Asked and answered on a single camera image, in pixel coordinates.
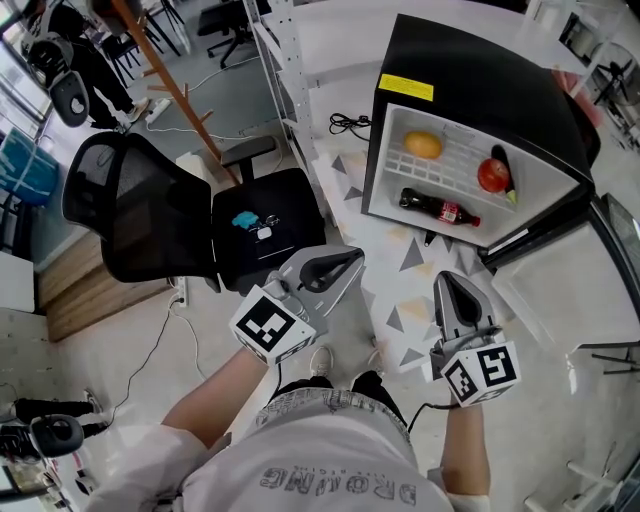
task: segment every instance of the black cable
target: black cable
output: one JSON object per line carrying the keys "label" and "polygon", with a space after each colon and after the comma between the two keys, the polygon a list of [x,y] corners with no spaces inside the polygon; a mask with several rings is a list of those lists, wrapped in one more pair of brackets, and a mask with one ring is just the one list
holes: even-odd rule
{"label": "black cable", "polygon": [[278,364],[278,385],[276,386],[276,390],[273,392],[273,395],[271,395],[269,402],[276,397],[278,391],[280,391],[280,386],[282,386],[282,363]]}
{"label": "black cable", "polygon": [[171,317],[171,308],[173,307],[173,305],[176,302],[180,302],[182,299],[175,299],[171,304],[169,304],[169,308],[167,309],[167,317],[164,319],[164,323],[162,324],[162,329],[160,330],[160,334],[158,335],[158,339],[156,340],[156,344],[153,346],[153,348],[151,349],[151,352],[149,352],[149,354],[147,355],[147,358],[144,360],[144,363],[142,363],[142,366],[140,366],[140,368],[138,368],[135,372],[133,372],[131,374],[131,377],[129,377],[129,382],[127,383],[127,395],[124,397],[124,400],[122,400],[122,402],[120,402],[118,405],[116,405],[113,408],[113,415],[111,416],[111,421],[107,424],[107,428],[109,428],[111,425],[113,425],[113,422],[116,420],[116,413],[118,412],[118,409],[127,401],[129,400],[129,394],[131,393],[131,381],[133,380],[133,378],[138,375],[142,369],[147,365],[147,363],[149,362],[149,359],[151,359],[151,356],[153,355],[153,353],[156,351],[156,349],[160,346],[160,340],[162,339],[162,335],[164,334],[164,330],[167,327],[167,322],[169,321],[169,318]]}
{"label": "black cable", "polygon": [[429,402],[423,403],[420,406],[420,409],[418,409],[418,412],[416,412],[416,414],[413,416],[413,419],[409,424],[409,428],[407,429],[409,433],[411,433],[411,430],[413,429],[413,425],[415,424],[416,420],[418,419],[418,416],[420,416],[420,413],[425,407],[429,407],[430,409],[436,409],[438,411],[452,411],[453,409],[458,409],[460,407],[460,404],[455,403],[455,404],[448,404],[448,405],[440,405],[440,404],[430,404]]}
{"label": "black cable", "polygon": [[11,389],[13,389],[13,394],[16,395],[16,400],[18,400],[18,390],[16,389],[16,387],[9,382],[3,382],[2,384],[0,384],[0,388],[4,386],[9,386]]}
{"label": "black cable", "polygon": [[365,139],[363,136],[358,135],[354,129],[355,128],[366,128],[371,126],[371,120],[367,116],[360,116],[358,119],[351,119],[350,117],[341,114],[340,112],[336,112],[331,114],[329,118],[331,124],[329,125],[329,133],[332,135],[338,135],[339,133],[344,133],[347,130],[350,130],[356,137],[365,142],[369,142],[369,139]]}

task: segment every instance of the black mini fridge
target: black mini fridge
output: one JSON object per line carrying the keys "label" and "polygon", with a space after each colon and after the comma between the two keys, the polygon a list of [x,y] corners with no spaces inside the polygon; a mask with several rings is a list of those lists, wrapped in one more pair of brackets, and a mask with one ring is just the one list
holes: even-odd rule
{"label": "black mini fridge", "polygon": [[[477,247],[494,287],[534,337],[565,352],[640,340],[638,274],[595,195],[571,101],[550,70],[399,15],[374,99],[362,202],[365,214]],[[436,136],[440,156],[408,151],[412,131]],[[508,159],[515,203],[478,182],[496,145]],[[407,187],[459,204],[480,225],[400,207]]]}

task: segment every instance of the bottle label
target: bottle label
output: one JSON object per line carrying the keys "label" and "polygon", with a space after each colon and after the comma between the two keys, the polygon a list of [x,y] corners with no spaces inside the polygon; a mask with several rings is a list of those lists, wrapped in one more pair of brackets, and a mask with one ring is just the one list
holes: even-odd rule
{"label": "bottle label", "polygon": [[447,222],[448,224],[453,224],[456,221],[456,217],[458,217],[458,205],[456,203],[449,203],[445,201],[442,205],[442,210],[440,211],[440,217],[438,217],[438,220]]}

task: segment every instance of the yellow sticker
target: yellow sticker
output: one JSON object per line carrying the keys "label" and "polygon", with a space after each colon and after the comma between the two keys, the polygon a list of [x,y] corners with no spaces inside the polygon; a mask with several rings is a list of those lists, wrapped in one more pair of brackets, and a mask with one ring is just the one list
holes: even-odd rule
{"label": "yellow sticker", "polygon": [[387,75],[383,73],[380,78],[380,89],[391,92],[399,92],[408,96],[415,96],[422,100],[433,101],[433,85],[423,84],[401,76]]}

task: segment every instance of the white shelf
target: white shelf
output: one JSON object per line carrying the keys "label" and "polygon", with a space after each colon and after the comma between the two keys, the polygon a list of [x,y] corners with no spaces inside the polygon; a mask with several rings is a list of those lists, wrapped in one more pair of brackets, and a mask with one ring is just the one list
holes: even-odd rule
{"label": "white shelf", "polygon": [[[293,10],[309,86],[379,71],[399,13],[475,34],[545,68],[578,74],[585,70],[538,23],[498,7],[466,0],[325,0]],[[273,15],[262,19],[278,38],[283,28]]]}
{"label": "white shelf", "polygon": [[507,199],[504,192],[490,194],[480,187],[478,167],[483,160],[489,158],[489,155],[476,148],[447,139],[440,157],[425,160],[407,153],[402,144],[392,142],[389,144],[386,156],[384,170],[387,172],[410,176],[428,183],[431,189],[451,190],[510,213],[516,210],[515,205]]}

